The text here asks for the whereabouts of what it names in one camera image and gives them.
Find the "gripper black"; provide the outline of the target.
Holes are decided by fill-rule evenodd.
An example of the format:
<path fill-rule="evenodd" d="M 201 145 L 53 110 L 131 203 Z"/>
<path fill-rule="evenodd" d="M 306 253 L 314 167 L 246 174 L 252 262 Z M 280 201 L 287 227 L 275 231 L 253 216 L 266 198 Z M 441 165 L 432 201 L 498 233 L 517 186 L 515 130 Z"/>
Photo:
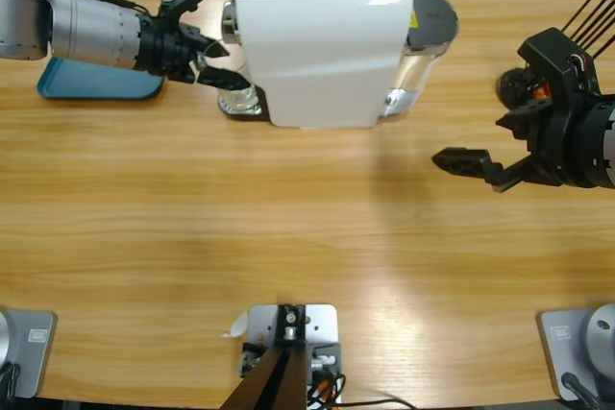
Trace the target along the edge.
<path fill-rule="evenodd" d="M 529 156 L 504 167 L 487 150 L 449 147 L 431 160 L 451 175 L 482 179 L 499 193 L 523 181 L 605 186 L 604 95 L 578 95 L 567 106 L 554 97 L 532 98 L 507 112 L 497 125 L 515 139 L 527 140 Z"/>
<path fill-rule="evenodd" d="M 137 17 L 140 30 L 135 69 L 138 71 L 170 81 L 194 83 L 196 77 L 190 64 L 198 56 L 226 58 L 230 55 L 220 39 L 204 36 L 197 27 L 178 23 L 167 28 L 152 16 L 139 14 Z M 213 66 L 203 68 L 197 82 L 229 91 L 250 87 L 242 74 Z"/>

